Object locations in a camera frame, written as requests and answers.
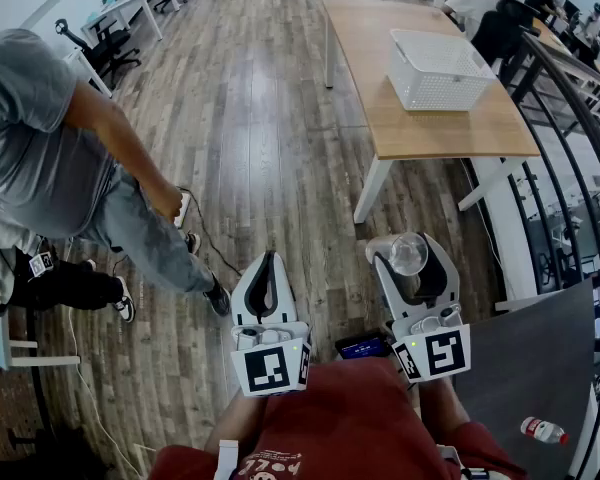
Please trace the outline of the black device with blue screen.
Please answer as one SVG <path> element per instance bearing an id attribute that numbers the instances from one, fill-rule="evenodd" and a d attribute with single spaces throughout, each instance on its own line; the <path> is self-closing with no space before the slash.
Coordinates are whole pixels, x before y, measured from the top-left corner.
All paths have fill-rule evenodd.
<path id="1" fill-rule="evenodd" d="M 359 359 L 365 357 L 388 357 L 389 345 L 381 333 L 367 333 L 359 336 L 343 338 L 335 342 L 335 348 L 342 359 Z"/>

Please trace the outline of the black stair railing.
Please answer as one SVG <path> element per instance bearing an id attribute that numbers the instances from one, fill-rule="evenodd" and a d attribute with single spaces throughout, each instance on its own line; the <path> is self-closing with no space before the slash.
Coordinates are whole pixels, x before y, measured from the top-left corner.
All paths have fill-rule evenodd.
<path id="1" fill-rule="evenodd" d="M 592 284 L 596 403 L 573 480 L 600 480 L 600 74 L 534 29 L 501 80 L 539 149 L 508 177 L 540 295 Z"/>

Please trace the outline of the white perforated plastic basket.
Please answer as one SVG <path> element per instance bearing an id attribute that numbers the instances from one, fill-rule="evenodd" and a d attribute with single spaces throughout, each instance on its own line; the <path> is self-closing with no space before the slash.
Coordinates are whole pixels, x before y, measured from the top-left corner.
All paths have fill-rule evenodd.
<path id="1" fill-rule="evenodd" d="M 496 81 L 463 37 L 400 29 L 390 36 L 387 76 L 407 111 L 467 112 Z"/>

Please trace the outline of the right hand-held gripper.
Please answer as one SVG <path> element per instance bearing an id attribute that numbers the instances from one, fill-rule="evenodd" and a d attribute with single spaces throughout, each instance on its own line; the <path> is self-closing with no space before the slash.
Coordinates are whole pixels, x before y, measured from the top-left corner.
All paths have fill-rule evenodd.
<path id="1" fill-rule="evenodd" d="M 428 254 L 424 268 L 417 274 L 419 287 L 414 299 L 431 308 L 427 312 L 413 315 L 417 306 L 409 304 L 404 290 L 406 277 L 396 273 L 379 252 L 372 257 L 382 301 L 395 320 L 391 327 L 395 338 L 392 349 L 410 383 L 440 379 L 471 368 L 470 326 L 463 323 L 457 303 L 458 270 L 435 239 L 424 232 L 420 236 Z"/>

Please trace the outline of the black mesh office chair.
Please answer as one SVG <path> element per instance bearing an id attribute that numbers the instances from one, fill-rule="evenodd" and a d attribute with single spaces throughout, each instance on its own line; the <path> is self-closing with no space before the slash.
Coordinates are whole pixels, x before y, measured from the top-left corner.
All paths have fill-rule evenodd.
<path id="1" fill-rule="evenodd" d="M 498 59 L 507 64 L 523 33 L 533 29 L 533 20 L 538 17 L 539 12 L 523 2 L 499 0 L 494 10 L 483 15 L 471 43 L 490 67 Z"/>

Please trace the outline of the person's right forearm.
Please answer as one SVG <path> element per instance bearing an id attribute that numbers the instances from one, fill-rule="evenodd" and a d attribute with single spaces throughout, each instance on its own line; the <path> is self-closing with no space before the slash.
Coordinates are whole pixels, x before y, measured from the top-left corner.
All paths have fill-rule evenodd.
<path id="1" fill-rule="evenodd" d="M 418 392 L 422 422 L 436 442 L 470 422 L 449 377 L 422 382 Z"/>

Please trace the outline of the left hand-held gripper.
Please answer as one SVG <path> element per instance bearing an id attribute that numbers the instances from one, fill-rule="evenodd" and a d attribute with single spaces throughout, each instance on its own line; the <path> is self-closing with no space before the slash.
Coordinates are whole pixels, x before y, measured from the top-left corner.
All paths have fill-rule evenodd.
<path id="1" fill-rule="evenodd" d="M 244 271 L 231 294 L 236 349 L 231 359 L 246 397 L 304 391 L 308 384 L 309 326 L 297 319 L 294 293 L 282 257 L 260 254 Z"/>

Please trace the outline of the wooden table with white legs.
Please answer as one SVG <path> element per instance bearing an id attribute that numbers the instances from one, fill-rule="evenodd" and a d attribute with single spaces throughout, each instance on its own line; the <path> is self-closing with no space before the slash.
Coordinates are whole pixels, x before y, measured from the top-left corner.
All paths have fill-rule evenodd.
<path id="1" fill-rule="evenodd" d="M 379 0 L 324 0 L 325 85 L 333 86 L 341 52 L 355 84 L 374 146 L 374 157 L 353 220 L 361 224 L 396 160 L 492 157 L 496 169 L 458 207 L 466 210 L 540 152 L 528 126 L 499 82 L 465 113 L 410 113 L 387 77 L 389 33 L 418 30 L 458 36 L 436 8 Z"/>

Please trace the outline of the person's left forearm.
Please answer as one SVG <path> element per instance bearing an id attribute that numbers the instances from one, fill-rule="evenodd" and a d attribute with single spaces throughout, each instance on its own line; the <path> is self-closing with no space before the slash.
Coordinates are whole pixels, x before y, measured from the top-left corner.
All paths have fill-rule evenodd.
<path id="1" fill-rule="evenodd" d="M 218 455 L 220 442 L 229 440 L 237 441 L 247 453 L 262 431 L 267 404 L 267 397 L 248 397 L 239 389 L 211 431 L 204 451 Z"/>

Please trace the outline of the clear bottle with red label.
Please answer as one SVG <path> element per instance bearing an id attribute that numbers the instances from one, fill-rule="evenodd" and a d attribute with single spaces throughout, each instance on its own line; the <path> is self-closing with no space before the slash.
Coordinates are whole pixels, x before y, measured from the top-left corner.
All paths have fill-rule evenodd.
<path id="1" fill-rule="evenodd" d="M 523 435 L 532 437 L 545 444 L 564 445 L 569 440 L 569 435 L 562 427 L 535 417 L 527 417 L 520 426 Z"/>

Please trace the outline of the white desk frame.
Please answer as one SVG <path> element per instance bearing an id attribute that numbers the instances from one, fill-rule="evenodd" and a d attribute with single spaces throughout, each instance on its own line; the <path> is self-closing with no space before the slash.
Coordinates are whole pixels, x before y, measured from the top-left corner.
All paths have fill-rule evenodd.
<path id="1" fill-rule="evenodd" d="M 10 338 L 8 315 L 0 318 L 0 368 L 33 368 L 77 366 L 81 363 L 78 355 L 71 356 L 38 356 L 36 340 L 14 340 Z"/>

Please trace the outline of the white power strip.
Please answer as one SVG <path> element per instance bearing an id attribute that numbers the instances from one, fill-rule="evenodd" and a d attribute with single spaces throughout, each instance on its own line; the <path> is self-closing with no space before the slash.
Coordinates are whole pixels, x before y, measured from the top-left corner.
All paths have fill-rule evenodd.
<path id="1" fill-rule="evenodd" d="M 191 202 L 191 194 L 187 191 L 181 192 L 181 206 L 178 215 L 174 219 L 174 225 L 181 229 Z"/>

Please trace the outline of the long wooden desk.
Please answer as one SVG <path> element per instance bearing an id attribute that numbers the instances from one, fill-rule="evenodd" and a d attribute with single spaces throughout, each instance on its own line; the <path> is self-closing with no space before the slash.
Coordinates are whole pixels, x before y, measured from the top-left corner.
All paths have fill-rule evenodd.
<path id="1" fill-rule="evenodd" d="M 556 49 L 556 50 L 560 51 L 561 53 L 564 53 L 564 54 L 572 57 L 573 59 L 576 59 L 576 60 L 579 59 L 579 57 L 575 53 L 572 53 L 566 47 L 566 45 L 549 29 L 549 27 L 544 22 L 542 22 L 538 18 L 534 18 L 533 19 L 533 27 L 540 31 L 539 40 L 545 46 Z M 591 67 L 592 69 L 595 69 L 600 74 L 600 61 L 598 61 L 598 60 L 587 61 L 586 65 Z"/>

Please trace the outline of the clear glass cup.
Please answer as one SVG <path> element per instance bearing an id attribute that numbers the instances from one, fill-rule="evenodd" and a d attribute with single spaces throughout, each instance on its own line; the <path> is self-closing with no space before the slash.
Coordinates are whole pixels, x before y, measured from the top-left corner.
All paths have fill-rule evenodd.
<path id="1" fill-rule="evenodd" d="M 413 276 L 418 274 L 428 261 L 428 244 L 421 234 L 408 231 L 371 239 L 365 249 L 366 258 L 370 263 L 373 263 L 376 253 L 386 259 L 397 274 Z"/>

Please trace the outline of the person's red shirt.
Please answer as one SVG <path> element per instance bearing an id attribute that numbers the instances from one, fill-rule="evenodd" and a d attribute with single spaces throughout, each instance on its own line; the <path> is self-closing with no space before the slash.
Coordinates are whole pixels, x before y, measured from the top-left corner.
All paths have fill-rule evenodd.
<path id="1" fill-rule="evenodd" d="M 385 358 L 314 364 L 306 390 L 267 398 L 230 480 L 528 480 L 476 421 L 436 442 Z M 167 446 L 148 480 L 213 480 L 217 462 L 204 448 Z"/>

